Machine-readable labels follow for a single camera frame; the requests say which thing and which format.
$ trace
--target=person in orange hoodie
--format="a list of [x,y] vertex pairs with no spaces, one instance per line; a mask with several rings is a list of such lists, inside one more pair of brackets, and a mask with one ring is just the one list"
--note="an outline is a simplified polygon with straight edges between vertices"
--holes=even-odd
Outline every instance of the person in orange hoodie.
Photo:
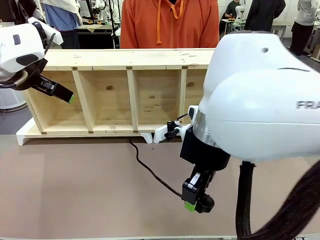
[[124,0],[122,49],[215,48],[217,0]]

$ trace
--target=orange drawstring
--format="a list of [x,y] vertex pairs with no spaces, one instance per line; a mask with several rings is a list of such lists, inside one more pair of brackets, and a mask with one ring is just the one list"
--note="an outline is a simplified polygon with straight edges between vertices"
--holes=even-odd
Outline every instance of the orange drawstring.
[[[181,0],[180,5],[180,12],[179,16],[177,15],[177,11],[175,8],[175,5],[171,5],[171,9],[173,11],[173,15],[175,19],[179,19],[184,14],[184,0]],[[157,12],[157,18],[156,18],[156,44],[162,44],[162,41],[160,39],[160,16],[161,16],[161,0],[158,2],[158,12]]]
[[161,0],[158,2],[158,15],[156,19],[156,44],[162,44],[160,40],[160,14],[161,14]]

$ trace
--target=white wall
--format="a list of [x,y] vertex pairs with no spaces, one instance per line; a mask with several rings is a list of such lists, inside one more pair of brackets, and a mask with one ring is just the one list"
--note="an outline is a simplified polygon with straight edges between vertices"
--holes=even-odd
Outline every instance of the white wall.
[[[224,12],[227,9],[228,4],[231,2],[231,0],[218,0],[218,6],[219,6],[219,17],[221,18]],[[245,12],[244,12],[244,18],[246,19],[249,13],[249,9],[251,6],[252,0],[245,0]],[[294,23],[298,10],[297,10],[297,4],[298,0],[285,0],[285,9],[281,13],[281,15],[276,19],[277,21],[284,21],[289,22],[291,24]],[[285,38],[291,38],[292,32],[291,32],[291,26],[286,27],[285,31]]]

